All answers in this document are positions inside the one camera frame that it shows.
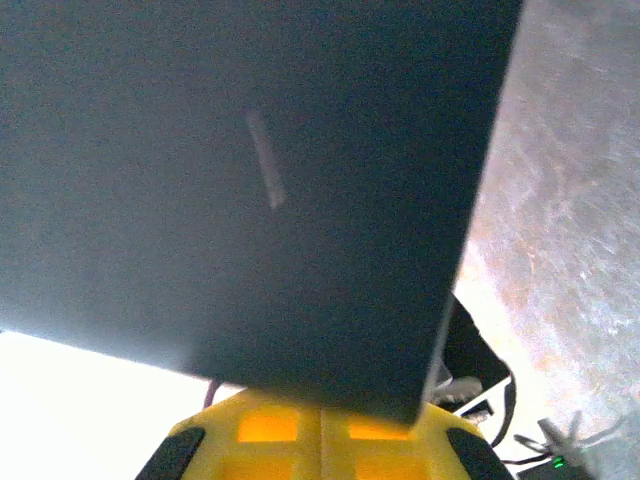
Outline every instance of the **concrete floor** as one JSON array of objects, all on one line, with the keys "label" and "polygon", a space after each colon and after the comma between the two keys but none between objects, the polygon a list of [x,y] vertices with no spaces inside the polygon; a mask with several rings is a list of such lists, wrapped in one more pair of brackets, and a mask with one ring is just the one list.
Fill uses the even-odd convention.
[{"label": "concrete floor", "polygon": [[516,372],[511,433],[629,420],[599,478],[640,475],[639,127],[640,2],[528,1],[456,293]]}]

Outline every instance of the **black rubber part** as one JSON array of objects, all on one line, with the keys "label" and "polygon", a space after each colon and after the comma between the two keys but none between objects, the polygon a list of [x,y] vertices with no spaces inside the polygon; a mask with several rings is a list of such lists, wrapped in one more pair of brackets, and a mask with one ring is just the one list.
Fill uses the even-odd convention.
[{"label": "black rubber part", "polygon": [[180,480],[204,435],[204,428],[193,427],[165,438],[136,480]]},{"label": "black rubber part", "polygon": [[482,438],[461,428],[447,430],[449,443],[471,480],[512,480],[491,446]]}]

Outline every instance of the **yellow plastic part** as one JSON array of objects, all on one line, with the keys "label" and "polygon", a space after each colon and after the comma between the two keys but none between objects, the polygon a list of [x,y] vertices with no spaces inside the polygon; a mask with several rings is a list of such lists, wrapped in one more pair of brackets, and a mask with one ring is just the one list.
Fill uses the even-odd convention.
[{"label": "yellow plastic part", "polygon": [[244,391],[176,425],[206,431],[183,480],[469,480],[449,444],[470,423],[433,405],[403,428]]}]

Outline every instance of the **scratch mark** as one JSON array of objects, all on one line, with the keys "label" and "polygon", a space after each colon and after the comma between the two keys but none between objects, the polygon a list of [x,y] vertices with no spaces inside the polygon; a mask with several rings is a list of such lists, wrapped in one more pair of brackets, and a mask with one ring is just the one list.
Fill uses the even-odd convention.
[{"label": "scratch mark", "polygon": [[267,126],[264,123],[262,114],[258,110],[251,110],[246,116],[249,132],[253,139],[253,145],[258,153],[258,161],[262,170],[269,205],[275,210],[285,201],[284,185],[278,171],[273,149],[271,148],[271,138],[267,133]]}]

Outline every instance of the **black cable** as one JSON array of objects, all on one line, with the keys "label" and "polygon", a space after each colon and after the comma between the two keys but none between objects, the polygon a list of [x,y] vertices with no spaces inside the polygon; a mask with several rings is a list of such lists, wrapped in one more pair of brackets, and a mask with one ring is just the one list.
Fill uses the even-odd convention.
[{"label": "black cable", "polygon": [[513,420],[513,414],[516,409],[516,377],[513,375],[511,369],[509,369],[509,375],[511,377],[511,383],[504,388],[504,420],[502,426],[496,435],[496,438],[491,442],[491,447],[496,448],[502,440],[507,436],[507,431],[511,426],[511,420]]},{"label": "black cable", "polygon": [[542,445],[540,442],[536,442],[535,440],[525,437],[524,435],[515,434],[513,439],[518,442],[523,447],[527,447],[529,450],[533,450],[536,453],[547,453],[549,449]]},{"label": "black cable", "polygon": [[551,452],[538,455],[537,457],[525,458],[524,460],[502,460],[502,463],[505,465],[528,465],[530,463],[541,462],[549,457],[551,457]]}]

